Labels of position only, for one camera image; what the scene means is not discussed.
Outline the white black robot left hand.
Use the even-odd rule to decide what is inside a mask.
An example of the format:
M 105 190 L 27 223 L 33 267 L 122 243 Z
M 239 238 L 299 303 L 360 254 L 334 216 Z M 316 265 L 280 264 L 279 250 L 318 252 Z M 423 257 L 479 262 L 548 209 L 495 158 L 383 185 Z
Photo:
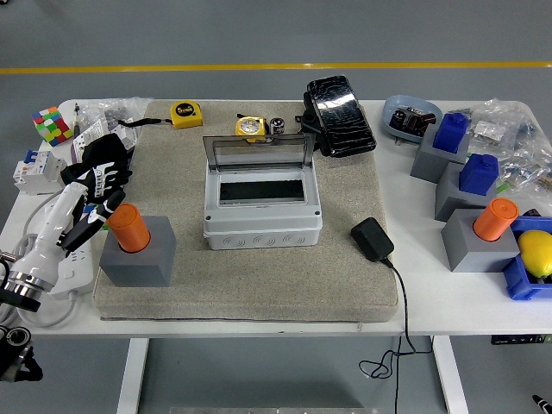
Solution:
M 59 263 L 104 225 L 122 203 L 132 172 L 125 161 L 94 166 L 60 193 L 41 225 L 34 246 L 17 260 L 6 289 L 49 292 L 59 278 Z

